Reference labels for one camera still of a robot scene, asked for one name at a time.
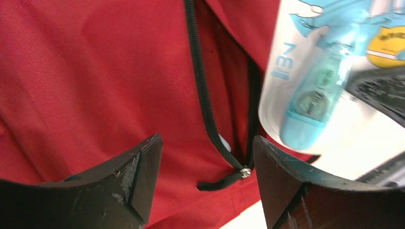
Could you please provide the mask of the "white packaged card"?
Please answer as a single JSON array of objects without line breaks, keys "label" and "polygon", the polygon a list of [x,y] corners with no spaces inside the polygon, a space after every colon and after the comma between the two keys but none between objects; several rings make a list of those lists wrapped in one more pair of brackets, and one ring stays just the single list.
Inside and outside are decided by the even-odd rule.
[{"label": "white packaged card", "polygon": [[231,148],[230,144],[229,144],[220,134],[218,134],[218,136],[219,136],[219,138],[220,138],[220,140],[221,140],[223,146],[226,148],[226,150],[227,150],[228,152],[231,152],[231,151],[232,151],[232,148]]}]

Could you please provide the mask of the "red backpack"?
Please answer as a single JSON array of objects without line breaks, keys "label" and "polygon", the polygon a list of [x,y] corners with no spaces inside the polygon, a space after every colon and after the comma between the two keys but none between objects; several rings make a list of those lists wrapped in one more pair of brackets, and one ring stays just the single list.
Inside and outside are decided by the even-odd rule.
[{"label": "red backpack", "polygon": [[[0,177],[62,180],[153,134],[148,228],[218,229],[251,168],[277,0],[3,0]],[[231,146],[228,152],[220,134]]]}]

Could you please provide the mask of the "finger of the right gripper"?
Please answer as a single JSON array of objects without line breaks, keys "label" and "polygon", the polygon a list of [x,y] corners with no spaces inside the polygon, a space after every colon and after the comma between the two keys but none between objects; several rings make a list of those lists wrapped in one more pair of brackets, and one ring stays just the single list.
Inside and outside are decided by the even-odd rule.
[{"label": "finger of the right gripper", "polygon": [[346,91],[400,126],[405,126],[403,66],[358,72],[349,79]]}]

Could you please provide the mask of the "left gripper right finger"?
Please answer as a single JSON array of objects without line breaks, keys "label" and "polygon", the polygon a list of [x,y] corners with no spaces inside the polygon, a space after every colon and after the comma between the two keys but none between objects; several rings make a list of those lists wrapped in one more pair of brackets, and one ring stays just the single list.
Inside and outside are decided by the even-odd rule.
[{"label": "left gripper right finger", "polygon": [[269,229],[402,229],[405,190],[320,170],[256,136],[256,176]]}]

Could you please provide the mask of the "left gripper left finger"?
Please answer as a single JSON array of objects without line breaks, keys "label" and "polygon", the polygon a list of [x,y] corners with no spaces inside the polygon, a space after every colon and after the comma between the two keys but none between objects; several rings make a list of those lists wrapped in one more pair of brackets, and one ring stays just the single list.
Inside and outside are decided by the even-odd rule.
[{"label": "left gripper left finger", "polygon": [[142,229],[162,154],[152,135],[133,149],[58,182],[0,182],[3,229]]}]

